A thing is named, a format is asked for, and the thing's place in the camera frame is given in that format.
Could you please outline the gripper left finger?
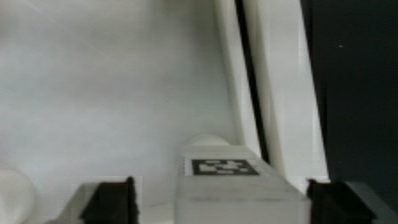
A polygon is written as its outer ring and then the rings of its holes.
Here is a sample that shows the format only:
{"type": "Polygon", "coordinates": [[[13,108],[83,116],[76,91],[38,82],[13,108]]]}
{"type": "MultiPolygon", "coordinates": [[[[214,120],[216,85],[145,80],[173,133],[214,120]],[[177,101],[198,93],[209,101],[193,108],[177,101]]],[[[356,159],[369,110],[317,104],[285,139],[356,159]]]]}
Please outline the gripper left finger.
{"type": "Polygon", "coordinates": [[[49,224],[138,224],[134,179],[79,185],[49,224]]]}

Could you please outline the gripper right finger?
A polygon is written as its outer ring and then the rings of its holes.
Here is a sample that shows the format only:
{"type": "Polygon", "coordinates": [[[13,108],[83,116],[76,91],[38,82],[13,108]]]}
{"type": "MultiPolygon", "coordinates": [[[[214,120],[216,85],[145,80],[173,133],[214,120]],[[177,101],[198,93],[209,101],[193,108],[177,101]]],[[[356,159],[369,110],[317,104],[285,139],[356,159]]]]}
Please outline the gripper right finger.
{"type": "Polygon", "coordinates": [[[398,213],[362,182],[308,180],[310,224],[398,224],[398,213]]]}

